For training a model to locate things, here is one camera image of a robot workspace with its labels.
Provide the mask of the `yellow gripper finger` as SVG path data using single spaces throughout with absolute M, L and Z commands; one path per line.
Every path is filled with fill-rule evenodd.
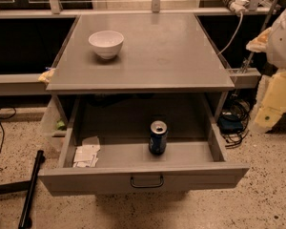
M 286 113 L 286 71 L 278 71 L 272 76 L 263 75 L 255 100 L 253 131 L 266 133 L 272 130 Z
M 272 28 L 267 28 L 259 34 L 256 38 L 249 41 L 246 45 L 246 49 L 250 52 L 266 52 L 269 34 Z

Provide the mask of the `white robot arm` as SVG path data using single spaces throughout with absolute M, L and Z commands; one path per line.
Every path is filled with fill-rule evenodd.
M 261 77 L 251 113 L 249 129 L 264 134 L 286 113 L 286 9 L 270 28 L 251 40 L 246 49 L 265 52 L 267 61 L 277 67 L 272 76 Z

